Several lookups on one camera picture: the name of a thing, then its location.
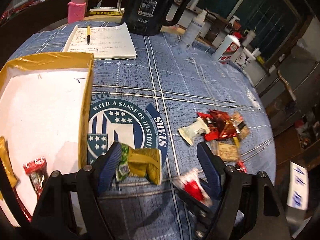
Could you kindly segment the gold taped cardboard tray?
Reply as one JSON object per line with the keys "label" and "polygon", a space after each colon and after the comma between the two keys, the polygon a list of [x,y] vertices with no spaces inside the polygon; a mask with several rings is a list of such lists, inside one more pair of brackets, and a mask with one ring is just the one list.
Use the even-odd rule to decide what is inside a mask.
{"label": "gold taped cardboard tray", "polygon": [[37,196],[24,164],[44,157],[48,173],[63,174],[86,164],[93,61],[90,53],[51,52],[10,60],[1,69],[1,136],[30,213]]}

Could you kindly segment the red foil snack packet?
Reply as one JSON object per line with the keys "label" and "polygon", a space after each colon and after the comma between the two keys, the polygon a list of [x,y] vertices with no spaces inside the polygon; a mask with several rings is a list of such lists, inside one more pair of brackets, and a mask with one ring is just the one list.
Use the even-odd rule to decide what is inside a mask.
{"label": "red foil snack packet", "polygon": [[210,110],[208,113],[197,112],[209,128],[209,132],[204,134],[205,141],[224,140],[237,136],[236,129],[228,113]]}

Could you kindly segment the pink sleeved water bottle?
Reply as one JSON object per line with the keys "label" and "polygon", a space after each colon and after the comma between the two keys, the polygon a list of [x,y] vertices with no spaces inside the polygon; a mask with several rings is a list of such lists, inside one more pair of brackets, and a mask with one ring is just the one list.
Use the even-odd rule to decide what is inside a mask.
{"label": "pink sleeved water bottle", "polygon": [[82,21],[86,12],[86,0],[71,0],[68,3],[68,24]]}

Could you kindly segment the golden snack packet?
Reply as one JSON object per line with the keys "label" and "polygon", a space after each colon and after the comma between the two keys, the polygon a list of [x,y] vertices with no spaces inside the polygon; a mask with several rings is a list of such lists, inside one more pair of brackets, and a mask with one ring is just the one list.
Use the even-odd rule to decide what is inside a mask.
{"label": "golden snack packet", "polygon": [[14,195],[17,200],[19,200],[17,191],[16,191],[16,186],[19,183],[19,179],[16,177],[14,174],[14,171],[12,169],[10,157],[9,157],[9,152],[8,152],[8,147],[7,147],[7,142],[4,137],[0,138],[0,156],[1,156],[1,162],[3,164],[5,173],[7,175],[7,178],[9,180],[9,183],[12,187],[12,190],[14,192]]}

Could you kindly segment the black electric kettle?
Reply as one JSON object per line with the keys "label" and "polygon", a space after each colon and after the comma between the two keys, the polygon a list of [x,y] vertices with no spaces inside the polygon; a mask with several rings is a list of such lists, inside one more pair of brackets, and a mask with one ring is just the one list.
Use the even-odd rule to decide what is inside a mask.
{"label": "black electric kettle", "polygon": [[172,20],[167,14],[174,0],[118,0],[117,9],[121,12],[121,24],[125,23],[129,32],[143,36],[154,36],[161,28],[177,24],[189,3],[181,0]]}

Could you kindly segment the clear cracker packet yellow ends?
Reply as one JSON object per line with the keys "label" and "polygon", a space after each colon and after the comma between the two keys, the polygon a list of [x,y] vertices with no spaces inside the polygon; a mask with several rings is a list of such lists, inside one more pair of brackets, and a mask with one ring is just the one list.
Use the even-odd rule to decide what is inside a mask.
{"label": "clear cracker packet yellow ends", "polygon": [[239,112],[233,113],[232,124],[235,128],[238,139],[243,141],[249,135],[249,128]]}

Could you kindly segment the white spray bottle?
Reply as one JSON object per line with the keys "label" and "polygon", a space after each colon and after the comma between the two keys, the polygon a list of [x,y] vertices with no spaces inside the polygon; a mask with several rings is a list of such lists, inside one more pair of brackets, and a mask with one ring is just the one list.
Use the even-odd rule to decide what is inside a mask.
{"label": "white spray bottle", "polygon": [[196,40],[205,24],[207,14],[207,10],[202,10],[200,14],[191,20],[180,39],[180,45],[183,49],[189,49]]}

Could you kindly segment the blue plaid tablecloth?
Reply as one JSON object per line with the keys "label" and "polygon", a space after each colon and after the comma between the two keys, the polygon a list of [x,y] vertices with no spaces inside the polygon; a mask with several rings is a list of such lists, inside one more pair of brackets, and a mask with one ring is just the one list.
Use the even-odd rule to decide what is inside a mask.
{"label": "blue plaid tablecloth", "polygon": [[102,204],[114,207],[120,222],[112,228],[121,239],[192,239],[195,222],[174,192],[172,180],[191,168],[199,168],[195,146],[188,145],[178,129],[199,112],[217,109],[239,112],[249,127],[240,154],[249,172],[264,170],[276,176],[276,150],[264,107],[249,79],[236,67],[212,61],[212,50],[196,43],[178,51],[178,36],[132,36],[135,60],[105,60],[94,64],[94,102],[100,99],[128,101],[140,109],[154,105],[168,135],[168,155],[161,186],[144,179],[126,179],[115,198]]}

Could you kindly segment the white wrapper snack packet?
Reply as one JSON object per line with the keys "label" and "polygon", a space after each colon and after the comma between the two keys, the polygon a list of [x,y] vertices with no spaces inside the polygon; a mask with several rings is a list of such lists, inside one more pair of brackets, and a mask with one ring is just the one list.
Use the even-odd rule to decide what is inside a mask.
{"label": "white wrapper snack packet", "polygon": [[193,146],[194,139],[201,134],[208,134],[210,129],[204,120],[198,117],[191,125],[179,128],[178,132],[190,146]]}

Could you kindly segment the white notebook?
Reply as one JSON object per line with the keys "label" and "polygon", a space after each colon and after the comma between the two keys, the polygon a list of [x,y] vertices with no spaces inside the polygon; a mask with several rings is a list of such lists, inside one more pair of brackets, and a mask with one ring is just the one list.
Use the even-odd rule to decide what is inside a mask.
{"label": "white notebook", "polygon": [[136,59],[137,53],[125,23],[114,27],[91,27],[90,44],[87,27],[76,25],[65,43],[63,52],[92,53],[96,59]]}

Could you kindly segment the red white snack packet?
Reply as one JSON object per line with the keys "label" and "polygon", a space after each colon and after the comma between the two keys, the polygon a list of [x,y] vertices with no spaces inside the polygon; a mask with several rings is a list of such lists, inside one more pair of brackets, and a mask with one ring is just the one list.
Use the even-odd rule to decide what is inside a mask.
{"label": "red white snack packet", "polygon": [[212,200],[200,184],[199,170],[192,170],[173,179],[173,184],[183,192],[187,193],[191,198],[199,201],[207,207],[212,206]]}

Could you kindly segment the red black candy packet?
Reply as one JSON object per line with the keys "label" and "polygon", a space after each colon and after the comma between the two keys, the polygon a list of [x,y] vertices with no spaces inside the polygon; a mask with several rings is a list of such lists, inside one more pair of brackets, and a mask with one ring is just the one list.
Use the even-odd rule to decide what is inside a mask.
{"label": "red black candy packet", "polygon": [[48,179],[47,161],[45,157],[40,157],[23,164],[25,174],[29,177],[32,187],[39,199]]}

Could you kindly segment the yellow black pen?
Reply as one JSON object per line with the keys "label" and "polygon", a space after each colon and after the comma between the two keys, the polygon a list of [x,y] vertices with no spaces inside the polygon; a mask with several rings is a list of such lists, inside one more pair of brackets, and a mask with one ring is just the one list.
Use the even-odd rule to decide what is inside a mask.
{"label": "yellow black pen", "polygon": [[88,25],[88,26],[87,26],[87,36],[86,36],[87,45],[90,44],[90,40],[91,40],[91,26]]}

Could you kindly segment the yellow tape measure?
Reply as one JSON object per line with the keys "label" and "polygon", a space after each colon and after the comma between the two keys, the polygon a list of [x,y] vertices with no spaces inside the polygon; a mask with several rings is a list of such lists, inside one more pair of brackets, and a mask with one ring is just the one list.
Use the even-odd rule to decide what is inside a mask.
{"label": "yellow tape measure", "polygon": [[90,8],[90,15],[112,15],[112,16],[122,16],[123,13],[119,12],[117,8],[111,7],[99,7],[99,8]]}

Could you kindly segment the green pea snack packet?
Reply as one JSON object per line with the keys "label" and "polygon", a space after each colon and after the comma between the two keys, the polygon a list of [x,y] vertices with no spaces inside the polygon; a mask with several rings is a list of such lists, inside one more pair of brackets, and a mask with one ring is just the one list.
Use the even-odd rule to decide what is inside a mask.
{"label": "green pea snack packet", "polygon": [[116,181],[127,177],[146,178],[155,185],[162,183],[162,153],[157,148],[133,149],[121,144],[121,158],[116,168]]}

